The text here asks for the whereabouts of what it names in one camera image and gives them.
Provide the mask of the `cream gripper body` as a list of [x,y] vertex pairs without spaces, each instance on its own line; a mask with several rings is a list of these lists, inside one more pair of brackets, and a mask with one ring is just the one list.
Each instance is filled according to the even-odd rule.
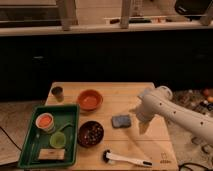
[[150,125],[150,122],[143,122],[143,121],[140,121],[140,122],[138,123],[139,133],[140,133],[140,134],[145,134],[146,131],[147,131],[148,128],[149,128],[149,125]]

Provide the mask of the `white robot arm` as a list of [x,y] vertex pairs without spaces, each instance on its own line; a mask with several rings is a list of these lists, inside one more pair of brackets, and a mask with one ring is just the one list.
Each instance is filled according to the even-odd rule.
[[213,118],[173,103],[173,93],[168,87],[145,89],[138,98],[141,103],[136,117],[140,122],[149,123],[159,114],[213,145]]

